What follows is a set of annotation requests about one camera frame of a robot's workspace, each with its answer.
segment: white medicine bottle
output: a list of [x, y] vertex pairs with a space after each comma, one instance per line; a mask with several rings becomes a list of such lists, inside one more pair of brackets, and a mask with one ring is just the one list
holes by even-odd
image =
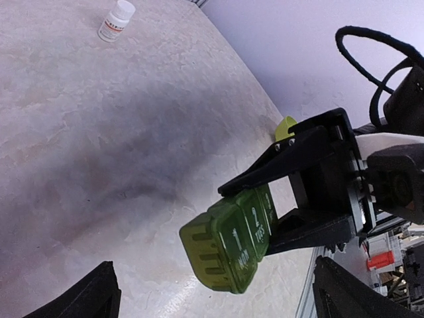
[[132, 3], [125, 0], [118, 0], [115, 7], [105, 17], [97, 32], [100, 38], [106, 42], [116, 41], [128, 22], [130, 22], [134, 12], [135, 7]]

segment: black cable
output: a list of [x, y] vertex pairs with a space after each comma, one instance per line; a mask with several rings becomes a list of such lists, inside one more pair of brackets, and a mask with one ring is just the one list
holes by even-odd
[[[343, 44], [343, 38], [346, 35], [359, 36], [362, 38], [370, 38], [371, 40], [375, 40], [377, 42], [384, 43], [395, 50], [405, 54], [408, 58], [395, 66], [383, 79], [383, 81], [379, 81], [370, 73], [368, 73], [348, 52]], [[369, 81], [376, 84], [378, 86], [377, 91], [375, 92], [371, 104], [370, 104], [370, 120], [373, 125], [380, 127], [380, 117], [378, 115], [378, 100], [380, 99], [381, 93], [383, 91], [387, 91], [389, 94], [392, 94], [394, 91], [391, 88], [386, 86], [388, 80], [399, 70], [407, 67], [411, 67], [416, 64], [421, 69], [424, 70], [424, 58], [423, 56], [410, 44], [404, 43], [402, 41], [396, 40], [392, 38], [390, 35], [371, 30], [369, 28], [361, 28], [359, 26], [345, 26], [340, 28], [336, 32], [336, 45], [339, 49], [340, 53], [352, 64], [354, 68], [356, 68], [363, 76], [365, 76]]]
[[413, 62], [410, 58], [404, 59], [397, 66], [392, 68], [390, 72], [388, 72], [388, 74], [384, 77], [382, 84], [378, 86], [376, 92], [371, 98], [371, 103], [370, 103], [370, 120], [375, 127], [382, 126], [382, 123], [380, 121], [380, 115], [378, 114], [378, 102], [380, 100], [380, 96], [382, 95], [383, 89], [386, 86], [387, 82], [397, 71], [400, 71], [404, 68], [411, 68], [412, 66], [413, 66]]

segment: red component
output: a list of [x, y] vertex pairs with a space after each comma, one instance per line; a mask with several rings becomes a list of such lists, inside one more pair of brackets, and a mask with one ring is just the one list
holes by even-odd
[[371, 268], [381, 268], [387, 265], [393, 264], [395, 262], [395, 258], [393, 252], [389, 250], [386, 253], [379, 254], [377, 256], [371, 257], [370, 260], [366, 261], [366, 266], [370, 270]]

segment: white bottle cap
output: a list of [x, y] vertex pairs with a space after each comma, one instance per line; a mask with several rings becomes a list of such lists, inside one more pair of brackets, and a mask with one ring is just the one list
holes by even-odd
[[117, 5], [112, 9], [112, 14], [121, 20], [131, 19], [134, 12], [134, 5], [125, 0], [118, 0]]

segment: marble countertop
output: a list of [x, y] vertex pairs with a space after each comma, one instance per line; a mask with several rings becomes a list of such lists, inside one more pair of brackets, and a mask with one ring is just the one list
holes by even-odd
[[[311, 250], [265, 258], [243, 295], [193, 275], [178, 230], [272, 142], [282, 117], [189, 1], [0, 4], [0, 316], [22, 317], [103, 260], [120, 317], [293, 317]], [[280, 214], [294, 205], [272, 184]]]

